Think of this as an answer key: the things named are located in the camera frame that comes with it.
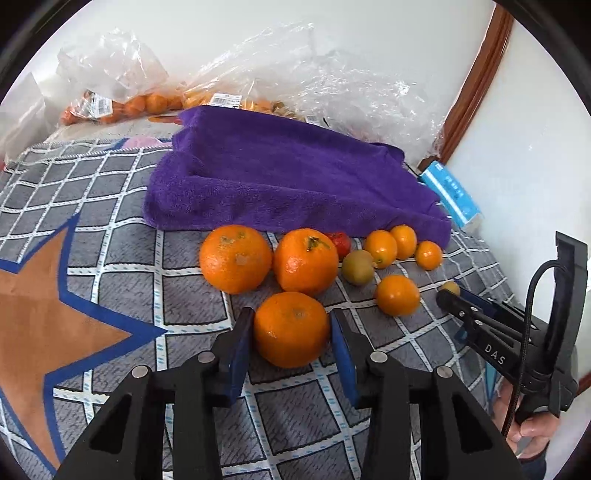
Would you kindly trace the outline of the person's right hand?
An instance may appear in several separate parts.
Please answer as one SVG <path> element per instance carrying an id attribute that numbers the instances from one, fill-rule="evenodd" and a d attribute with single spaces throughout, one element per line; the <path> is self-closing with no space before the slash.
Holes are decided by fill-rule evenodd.
<path id="1" fill-rule="evenodd" d="M 504 425 L 512 391 L 511 383 L 503 379 L 492 406 L 492 419 L 499 430 Z M 506 441 L 520 460 L 529 460 L 546 449 L 559 425 L 560 419 L 552 413 L 537 413 L 521 425 L 513 422 Z"/>

